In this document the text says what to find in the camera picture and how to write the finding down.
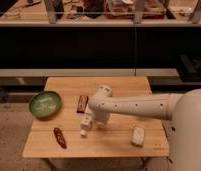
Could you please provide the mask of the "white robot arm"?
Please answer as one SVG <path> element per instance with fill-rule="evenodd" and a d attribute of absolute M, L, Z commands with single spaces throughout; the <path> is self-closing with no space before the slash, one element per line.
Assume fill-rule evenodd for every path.
<path fill-rule="evenodd" d="M 95 119 L 108 120 L 109 113 L 170 120 L 170 170 L 201 171 L 201 89 L 178 94 L 113 97 L 102 85 L 89 98 Z"/>

